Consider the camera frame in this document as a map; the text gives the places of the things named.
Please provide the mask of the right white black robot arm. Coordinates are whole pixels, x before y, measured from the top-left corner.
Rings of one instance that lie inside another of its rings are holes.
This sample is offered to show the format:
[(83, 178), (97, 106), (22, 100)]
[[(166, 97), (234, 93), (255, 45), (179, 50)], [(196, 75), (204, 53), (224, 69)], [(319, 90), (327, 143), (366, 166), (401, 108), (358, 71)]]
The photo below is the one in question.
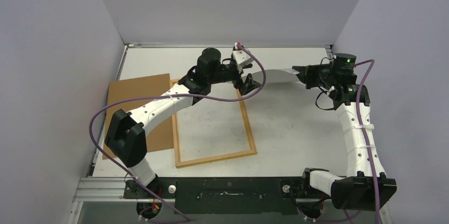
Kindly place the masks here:
[(371, 100), (367, 87), (354, 73), (356, 56), (337, 53), (329, 63), (294, 66), (297, 78), (307, 89), (318, 88), (333, 102), (343, 129), (347, 170), (344, 177), (319, 168), (307, 168), (300, 192), (312, 197), (326, 194), (337, 209), (379, 211), (397, 191), (377, 154), (371, 123)]

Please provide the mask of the blue building photo print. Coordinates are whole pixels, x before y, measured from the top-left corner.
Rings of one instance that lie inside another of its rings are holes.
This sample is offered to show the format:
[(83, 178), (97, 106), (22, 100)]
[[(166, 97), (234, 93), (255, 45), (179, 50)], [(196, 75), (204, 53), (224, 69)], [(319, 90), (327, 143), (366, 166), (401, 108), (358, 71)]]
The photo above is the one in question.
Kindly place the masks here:
[(293, 68), (265, 70), (265, 84), (300, 82), (299, 72)]

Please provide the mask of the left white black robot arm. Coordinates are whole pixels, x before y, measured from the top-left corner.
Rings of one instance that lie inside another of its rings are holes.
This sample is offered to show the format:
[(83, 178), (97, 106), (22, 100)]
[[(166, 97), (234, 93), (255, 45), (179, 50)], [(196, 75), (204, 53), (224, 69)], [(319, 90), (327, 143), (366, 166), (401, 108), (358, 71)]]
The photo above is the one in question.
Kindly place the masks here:
[(258, 93), (265, 84), (255, 81), (252, 74), (242, 76), (244, 69), (253, 63), (261, 63), (240, 43), (233, 47), (230, 58), (222, 59), (216, 48), (206, 48), (198, 57), (196, 65), (169, 90), (150, 102), (130, 111), (118, 109), (111, 117), (105, 136), (105, 144), (135, 179), (138, 192), (145, 198), (158, 191), (157, 174), (146, 160), (147, 135), (159, 124), (209, 95), (212, 85), (231, 82), (243, 100)]

